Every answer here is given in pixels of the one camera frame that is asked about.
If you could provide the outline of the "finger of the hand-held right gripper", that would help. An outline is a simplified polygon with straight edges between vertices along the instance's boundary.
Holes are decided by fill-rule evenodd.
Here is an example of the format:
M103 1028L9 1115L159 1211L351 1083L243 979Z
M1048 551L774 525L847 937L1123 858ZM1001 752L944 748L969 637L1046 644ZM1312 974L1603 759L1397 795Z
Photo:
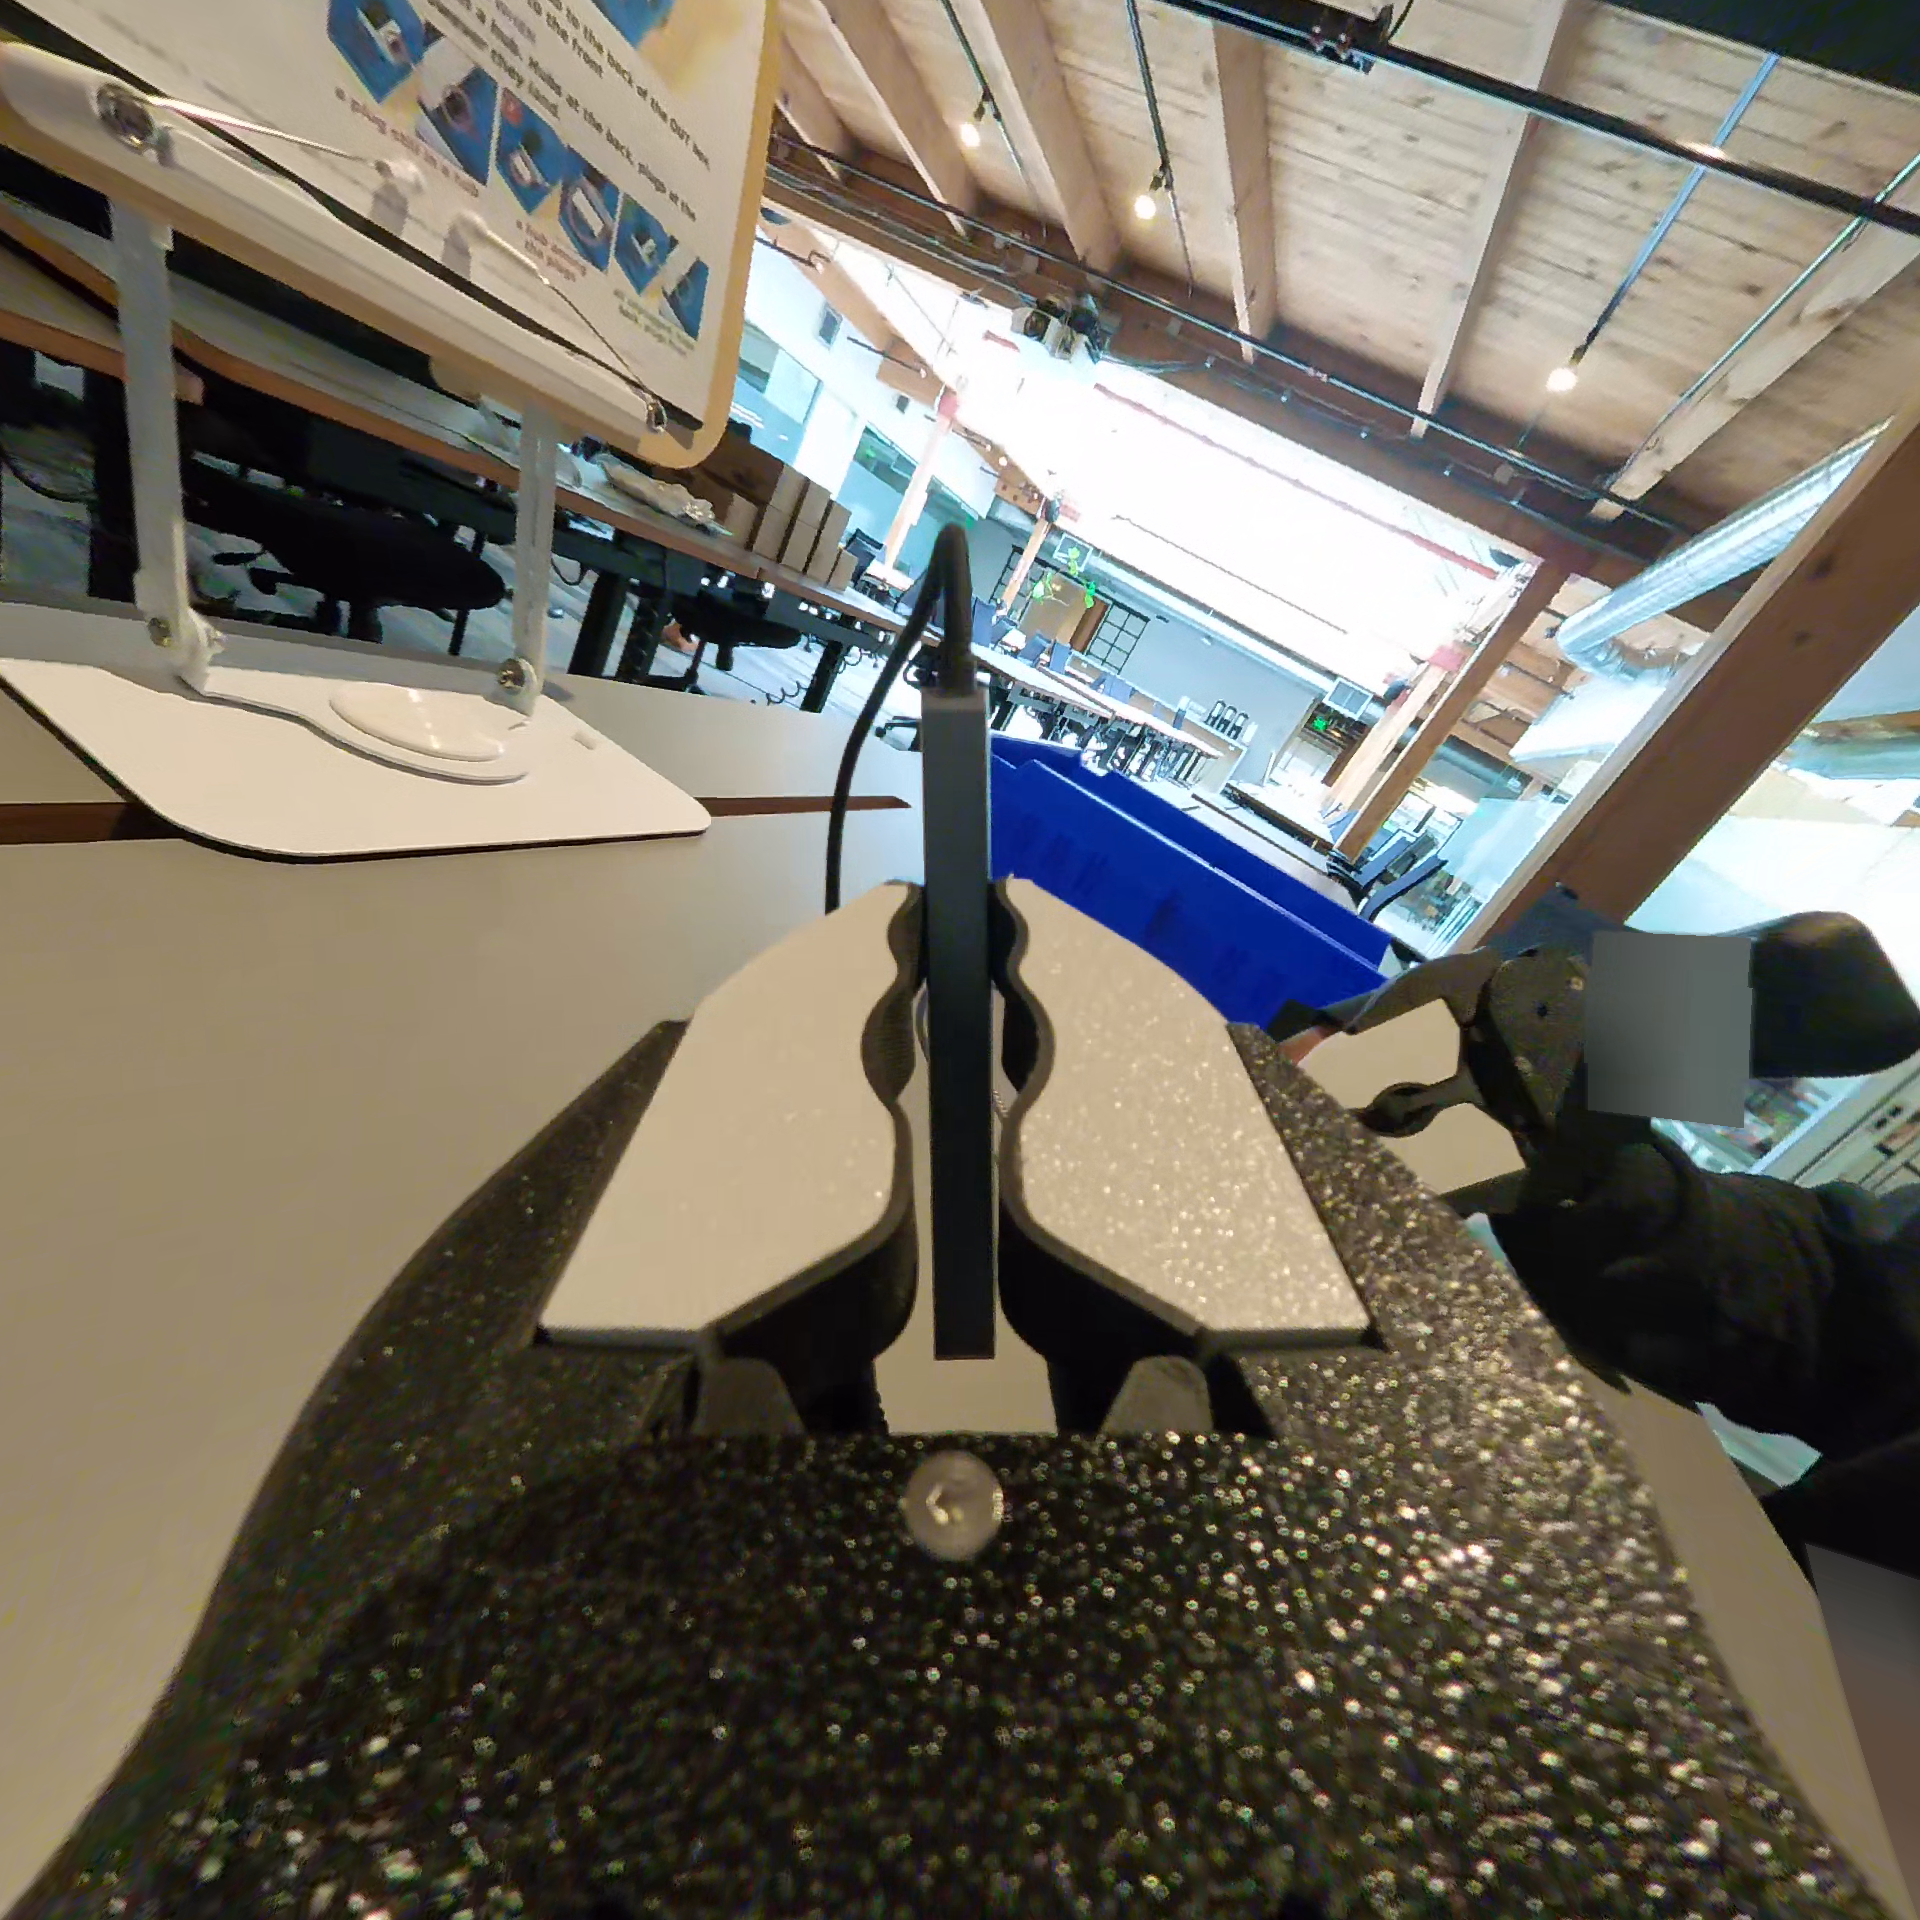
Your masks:
M1456 1112L1487 1134L1468 1038L1500 967L1432 961L1332 1007L1287 1001L1270 1038L1380 1138L1421 1138Z
M1440 1120L1432 1190L1461 1218L1513 1212L1522 1199L1528 1164L1497 1120Z

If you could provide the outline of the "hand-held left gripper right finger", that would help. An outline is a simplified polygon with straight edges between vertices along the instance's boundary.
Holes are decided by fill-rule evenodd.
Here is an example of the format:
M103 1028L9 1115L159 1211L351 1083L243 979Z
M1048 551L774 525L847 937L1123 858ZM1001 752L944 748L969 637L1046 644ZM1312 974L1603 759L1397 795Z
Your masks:
M1103 1428L1129 1376L1378 1342L1226 1017L1029 878L1005 935L998 1298L1058 1428Z

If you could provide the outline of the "dark grey usb hub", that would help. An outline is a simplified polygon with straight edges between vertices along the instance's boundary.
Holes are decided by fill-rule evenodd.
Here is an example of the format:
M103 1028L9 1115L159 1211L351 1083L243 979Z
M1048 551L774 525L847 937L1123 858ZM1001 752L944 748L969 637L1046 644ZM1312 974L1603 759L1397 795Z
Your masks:
M923 700L933 1352L996 1357L991 723L977 679Z

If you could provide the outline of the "blue plastic bin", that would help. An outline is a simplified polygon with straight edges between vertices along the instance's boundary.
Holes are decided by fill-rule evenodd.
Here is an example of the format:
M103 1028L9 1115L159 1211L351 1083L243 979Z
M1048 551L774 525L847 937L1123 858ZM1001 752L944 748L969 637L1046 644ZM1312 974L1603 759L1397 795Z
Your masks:
M996 732L989 747L991 863L996 878L1083 903L1103 853L1103 806L1083 757L1058 743Z
M1159 958L1224 1019L1265 1026L1287 1001L1332 1007L1380 988L1388 937L1355 909L1156 792L1088 769L1103 851L1080 903Z

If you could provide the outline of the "white and wood document stand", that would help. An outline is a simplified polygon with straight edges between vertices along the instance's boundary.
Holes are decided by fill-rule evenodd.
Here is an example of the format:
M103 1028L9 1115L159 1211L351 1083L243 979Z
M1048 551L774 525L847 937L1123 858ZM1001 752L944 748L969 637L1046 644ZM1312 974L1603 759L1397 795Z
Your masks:
M100 192L122 357L133 493L133 608L5 608L5 691L134 804L181 834L257 856L355 861L425 853L698 837L709 808L575 719L545 689L548 575L563 447L588 438L661 468L720 440L772 125L779 26L759 113L764 137L738 229L713 413L659 400L582 349L306 188L114 69L5 47L5 145ZM195 603L181 436L178 239L420 351L460 391L519 420L509 659L410 660L346 639L224 635Z

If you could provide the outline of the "person's right forearm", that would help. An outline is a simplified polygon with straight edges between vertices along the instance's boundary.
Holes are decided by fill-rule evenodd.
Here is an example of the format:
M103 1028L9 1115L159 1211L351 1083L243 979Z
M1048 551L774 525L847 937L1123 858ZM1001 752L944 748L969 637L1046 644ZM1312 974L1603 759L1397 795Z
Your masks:
M1765 1511L1813 1550L1919 1574L1917 1187L1869 1194L1705 1174L1693 1275L1706 1308L1682 1397L1817 1455Z

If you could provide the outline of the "silver air duct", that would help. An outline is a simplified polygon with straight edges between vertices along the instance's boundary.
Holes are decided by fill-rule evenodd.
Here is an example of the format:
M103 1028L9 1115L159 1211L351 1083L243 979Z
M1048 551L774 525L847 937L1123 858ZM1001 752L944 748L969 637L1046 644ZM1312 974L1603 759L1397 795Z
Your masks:
M1772 564L1854 477L1890 427L1885 420L1843 445L1740 513L1671 551L1608 597L1571 614L1555 639L1560 654L1577 671L1605 680L1673 679L1691 660L1688 652L1638 652L1624 644L1628 633Z

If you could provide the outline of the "black office chair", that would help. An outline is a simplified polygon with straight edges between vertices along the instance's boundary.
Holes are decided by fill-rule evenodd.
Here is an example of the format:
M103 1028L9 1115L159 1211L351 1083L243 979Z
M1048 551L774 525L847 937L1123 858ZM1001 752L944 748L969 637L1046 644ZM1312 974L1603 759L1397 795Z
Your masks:
M419 522L320 500L192 500L188 522L213 537L250 543L245 561L260 594L305 592L313 608L288 622L315 635L383 643L392 608L435 613L463 624L502 604L509 586L480 555Z

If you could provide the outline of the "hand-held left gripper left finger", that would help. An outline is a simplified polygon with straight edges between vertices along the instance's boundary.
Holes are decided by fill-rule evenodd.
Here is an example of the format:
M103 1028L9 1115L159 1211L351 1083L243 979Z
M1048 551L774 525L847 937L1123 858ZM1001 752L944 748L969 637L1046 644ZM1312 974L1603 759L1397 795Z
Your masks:
M572 1349L772 1371L815 1433L887 1433L879 1359L918 1293L902 1097L923 888L790 932L676 1036L541 1313Z

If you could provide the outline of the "person's right hand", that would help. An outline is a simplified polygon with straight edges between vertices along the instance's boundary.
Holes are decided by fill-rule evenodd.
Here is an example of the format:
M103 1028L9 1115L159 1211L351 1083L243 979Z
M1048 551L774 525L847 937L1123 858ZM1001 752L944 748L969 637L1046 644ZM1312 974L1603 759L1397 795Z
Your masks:
M1491 1226L1533 1303L1610 1373L1767 1420L1813 1388L1839 1282L1839 1217L1817 1190L1651 1140Z

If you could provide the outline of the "cardboard box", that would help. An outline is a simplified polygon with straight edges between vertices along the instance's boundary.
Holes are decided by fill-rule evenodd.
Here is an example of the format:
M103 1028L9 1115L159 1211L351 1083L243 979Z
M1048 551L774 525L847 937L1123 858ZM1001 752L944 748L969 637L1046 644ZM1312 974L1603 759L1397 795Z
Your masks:
M736 502L730 532L757 558L829 588L853 588L853 513L829 489L780 463L764 500Z

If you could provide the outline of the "wooden post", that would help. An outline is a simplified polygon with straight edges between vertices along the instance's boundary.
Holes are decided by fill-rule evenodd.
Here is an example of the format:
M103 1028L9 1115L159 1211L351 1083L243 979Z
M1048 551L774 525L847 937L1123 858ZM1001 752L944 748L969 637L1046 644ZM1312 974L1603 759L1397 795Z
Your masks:
M1430 955L1562 898L1658 935L1840 911L1917 981L1917 599L1908 409L1693 660L1553 708L1548 795L1483 804L1386 927Z

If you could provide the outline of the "printed instruction sheet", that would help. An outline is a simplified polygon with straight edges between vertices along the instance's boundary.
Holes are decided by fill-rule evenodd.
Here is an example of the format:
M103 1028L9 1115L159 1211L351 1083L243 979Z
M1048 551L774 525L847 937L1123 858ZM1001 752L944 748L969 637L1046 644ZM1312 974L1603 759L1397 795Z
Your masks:
M724 415L767 4L27 4L661 402Z

